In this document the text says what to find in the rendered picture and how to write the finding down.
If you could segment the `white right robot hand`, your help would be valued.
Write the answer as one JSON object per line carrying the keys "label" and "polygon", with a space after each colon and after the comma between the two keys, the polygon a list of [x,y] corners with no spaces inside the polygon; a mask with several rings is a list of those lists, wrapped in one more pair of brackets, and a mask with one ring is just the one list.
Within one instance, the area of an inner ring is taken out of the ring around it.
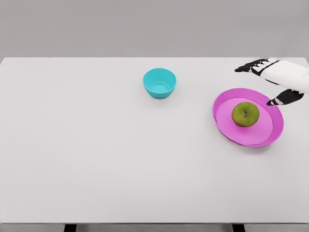
{"label": "white right robot hand", "polygon": [[268,106],[291,104],[309,92],[309,68],[285,60],[262,58],[236,68],[235,72],[253,73],[270,83],[286,88],[269,100]]}

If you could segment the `green apple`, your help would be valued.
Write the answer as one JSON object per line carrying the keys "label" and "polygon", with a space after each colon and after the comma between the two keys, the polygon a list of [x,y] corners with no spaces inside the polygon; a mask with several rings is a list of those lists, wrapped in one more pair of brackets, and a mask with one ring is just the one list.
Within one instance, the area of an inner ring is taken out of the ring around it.
{"label": "green apple", "polygon": [[231,117],[233,122],[240,127],[253,126],[260,117],[258,107],[248,101],[238,103],[232,110]]}

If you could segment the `pink plate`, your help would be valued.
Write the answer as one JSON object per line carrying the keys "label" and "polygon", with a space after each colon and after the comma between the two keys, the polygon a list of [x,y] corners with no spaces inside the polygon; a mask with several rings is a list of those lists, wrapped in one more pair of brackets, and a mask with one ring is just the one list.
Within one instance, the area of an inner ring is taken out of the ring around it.
{"label": "pink plate", "polygon": [[[277,140],[284,127],[281,111],[268,106],[269,98],[247,88],[233,88],[218,95],[212,106],[216,126],[228,139],[246,146],[266,146]],[[250,127],[240,127],[232,120],[232,110],[240,102],[252,102],[260,112],[258,121]]]}

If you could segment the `blue bowl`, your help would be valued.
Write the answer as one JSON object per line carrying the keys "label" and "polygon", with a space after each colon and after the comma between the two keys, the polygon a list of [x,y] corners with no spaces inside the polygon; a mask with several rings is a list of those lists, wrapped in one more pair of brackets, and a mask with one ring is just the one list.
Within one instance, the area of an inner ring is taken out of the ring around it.
{"label": "blue bowl", "polygon": [[168,69],[154,68],[149,70],[142,79],[143,86],[155,99],[167,98],[177,85],[176,75]]}

